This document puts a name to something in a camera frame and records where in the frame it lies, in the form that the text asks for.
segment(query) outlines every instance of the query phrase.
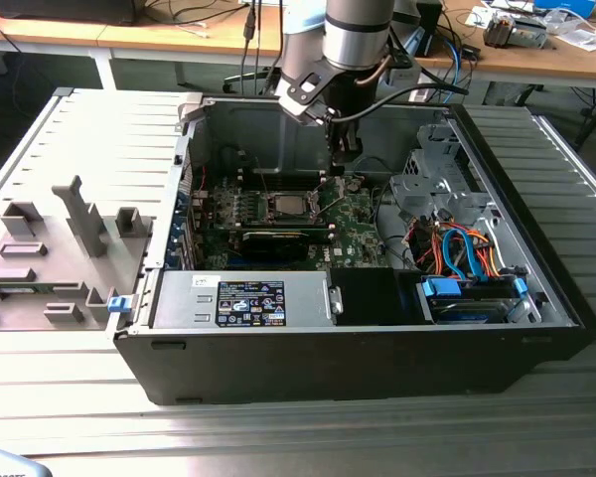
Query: white sticker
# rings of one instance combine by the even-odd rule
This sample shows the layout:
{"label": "white sticker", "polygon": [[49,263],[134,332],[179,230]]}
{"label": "white sticker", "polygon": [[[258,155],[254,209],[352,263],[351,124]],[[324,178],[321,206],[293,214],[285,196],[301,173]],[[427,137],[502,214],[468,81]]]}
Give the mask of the white sticker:
{"label": "white sticker", "polygon": [[216,287],[221,281],[220,275],[194,275],[192,278],[193,287]]}

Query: desk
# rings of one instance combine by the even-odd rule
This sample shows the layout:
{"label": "desk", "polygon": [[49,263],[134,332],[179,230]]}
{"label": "desk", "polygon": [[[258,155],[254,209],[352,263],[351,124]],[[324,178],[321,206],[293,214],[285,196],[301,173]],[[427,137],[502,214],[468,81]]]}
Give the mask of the desk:
{"label": "desk", "polygon": [[[235,0],[219,2],[220,8],[233,8]],[[474,80],[519,83],[558,84],[596,87],[596,52],[587,53],[555,38],[544,50],[524,48],[491,49],[483,44],[482,30],[461,25],[466,10],[477,0],[446,0],[453,28],[467,43],[482,49]],[[203,0],[173,0],[182,5],[203,5]],[[155,15],[165,13],[157,7]],[[217,10],[202,10],[215,13]],[[271,65],[278,51],[277,7],[263,7],[260,64]],[[180,28],[158,25],[142,19],[133,27],[116,27],[75,22],[42,20],[5,20],[0,28],[25,53],[78,55],[94,58],[104,88],[115,88],[110,68],[111,59],[153,60],[181,63],[214,63],[237,65],[242,54],[242,26],[246,10],[218,17],[208,22],[207,39],[199,38]],[[0,35],[0,51],[12,51]],[[441,73],[450,68],[451,59],[438,49],[431,58],[418,59],[426,68]],[[246,63],[252,65],[254,55]]]}

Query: motherboard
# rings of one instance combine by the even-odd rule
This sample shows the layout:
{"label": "motherboard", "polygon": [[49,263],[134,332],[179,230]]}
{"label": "motherboard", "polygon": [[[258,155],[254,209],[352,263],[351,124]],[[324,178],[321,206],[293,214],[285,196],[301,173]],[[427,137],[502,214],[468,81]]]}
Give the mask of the motherboard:
{"label": "motherboard", "polygon": [[241,173],[200,188],[193,193],[188,217],[193,267],[388,266],[373,223],[375,188],[363,181]]}

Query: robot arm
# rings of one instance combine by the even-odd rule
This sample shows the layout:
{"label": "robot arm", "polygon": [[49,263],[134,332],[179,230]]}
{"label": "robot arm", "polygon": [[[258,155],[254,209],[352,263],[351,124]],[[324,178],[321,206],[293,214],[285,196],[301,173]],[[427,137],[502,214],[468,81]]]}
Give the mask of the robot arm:
{"label": "robot arm", "polygon": [[[333,124],[327,118],[355,114],[374,102],[377,80],[391,61],[386,42],[395,0],[327,0],[326,9],[324,0],[300,5],[292,12],[299,26],[290,22],[286,32],[276,93],[294,118],[326,126],[334,166],[351,162],[362,154],[359,122]],[[312,25],[301,23],[307,17]]]}

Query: aluminum cylinder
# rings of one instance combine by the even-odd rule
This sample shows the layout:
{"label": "aluminum cylinder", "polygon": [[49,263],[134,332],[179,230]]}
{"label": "aluminum cylinder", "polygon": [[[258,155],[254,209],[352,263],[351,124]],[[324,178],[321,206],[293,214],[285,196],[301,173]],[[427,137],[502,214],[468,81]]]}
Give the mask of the aluminum cylinder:
{"label": "aluminum cylinder", "polygon": [[383,56],[395,0],[329,0],[325,58],[345,70],[366,70]]}

